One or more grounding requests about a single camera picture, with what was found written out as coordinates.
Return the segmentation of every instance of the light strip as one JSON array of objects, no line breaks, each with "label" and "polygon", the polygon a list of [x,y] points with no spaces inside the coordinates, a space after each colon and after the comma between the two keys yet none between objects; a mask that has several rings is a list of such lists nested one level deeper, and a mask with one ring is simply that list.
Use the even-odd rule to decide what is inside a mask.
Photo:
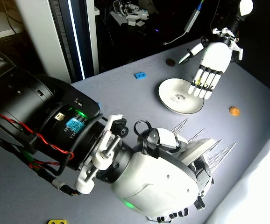
[{"label": "light strip", "polygon": [[81,68],[81,73],[82,73],[82,78],[85,79],[84,71],[83,71],[83,64],[82,64],[81,54],[80,54],[80,49],[79,49],[79,43],[78,43],[78,38],[77,38],[77,33],[76,33],[74,15],[73,15],[73,10],[71,8],[71,0],[68,0],[68,4],[69,4],[69,11],[70,11],[70,16],[71,16],[71,24],[73,26],[73,33],[74,33],[75,43],[76,43],[76,47],[77,47],[77,53],[78,53],[78,58],[79,58],[79,63],[80,63],[80,68]]}]

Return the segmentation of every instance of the white bowl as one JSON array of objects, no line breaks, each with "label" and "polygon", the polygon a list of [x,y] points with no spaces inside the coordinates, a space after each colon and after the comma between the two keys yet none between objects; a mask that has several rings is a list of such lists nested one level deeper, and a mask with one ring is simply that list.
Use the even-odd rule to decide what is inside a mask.
[{"label": "white bowl", "polygon": [[180,114],[192,114],[200,111],[204,99],[188,94],[191,83],[180,79],[171,78],[161,83],[159,96],[162,103],[171,111]]}]

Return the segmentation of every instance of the blue lego brick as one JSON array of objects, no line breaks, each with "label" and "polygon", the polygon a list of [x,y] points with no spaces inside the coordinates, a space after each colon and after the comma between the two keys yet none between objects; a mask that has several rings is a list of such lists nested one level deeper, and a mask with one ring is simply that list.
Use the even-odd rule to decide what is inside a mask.
[{"label": "blue lego brick", "polygon": [[146,78],[146,74],[145,74],[145,72],[138,72],[138,73],[136,73],[136,74],[134,74],[135,75],[135,77],[137,78],[137,79],[143,79],[143,78]]}]

